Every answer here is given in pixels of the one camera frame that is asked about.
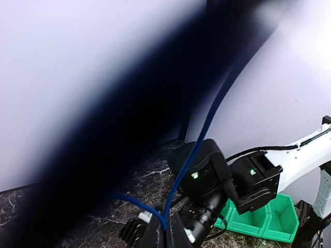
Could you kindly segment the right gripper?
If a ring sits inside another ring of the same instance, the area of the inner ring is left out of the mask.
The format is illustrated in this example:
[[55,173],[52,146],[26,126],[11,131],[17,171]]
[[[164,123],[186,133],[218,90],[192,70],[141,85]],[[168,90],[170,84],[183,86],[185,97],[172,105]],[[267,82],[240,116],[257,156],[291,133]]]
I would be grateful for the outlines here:
[[215,201],[185,201],[178,212],[186,230],[190,230],[189,241],[192,245],[202,245],[220,214],[220,203]]

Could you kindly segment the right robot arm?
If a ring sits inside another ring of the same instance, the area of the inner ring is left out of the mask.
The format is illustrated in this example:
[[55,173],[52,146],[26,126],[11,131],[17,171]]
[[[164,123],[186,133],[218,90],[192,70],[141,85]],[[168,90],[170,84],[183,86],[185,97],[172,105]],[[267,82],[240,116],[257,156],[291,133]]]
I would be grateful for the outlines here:
[[323,117],[320,129],[295,144],[251,148],[229,158],[214,140],[204,140],[179,184],[189,198],[179,216],[192,229],[193,246],[206,240],[227,200],[239,214],[254,212],[315,168],[321,170],[321,181],[298,235],[301,243],[330,223],[330,117]]

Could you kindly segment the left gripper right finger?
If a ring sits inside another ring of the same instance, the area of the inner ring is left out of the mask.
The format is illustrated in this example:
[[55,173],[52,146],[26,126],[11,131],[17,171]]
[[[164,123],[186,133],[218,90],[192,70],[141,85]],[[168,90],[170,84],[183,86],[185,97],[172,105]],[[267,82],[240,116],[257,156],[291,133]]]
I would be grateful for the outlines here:
[[189,248],[189,241],[184,226],[177,212],[170,212],[168,217],[167,247],[170,248]]

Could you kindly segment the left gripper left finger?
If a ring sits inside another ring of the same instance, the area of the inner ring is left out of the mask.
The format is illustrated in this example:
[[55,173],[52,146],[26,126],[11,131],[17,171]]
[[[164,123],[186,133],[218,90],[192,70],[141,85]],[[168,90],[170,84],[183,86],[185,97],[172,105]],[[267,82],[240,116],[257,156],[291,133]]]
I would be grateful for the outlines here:
[[139,248],[165,247],[164,231],[159,220],[152,216],[143,237],[139,241]]

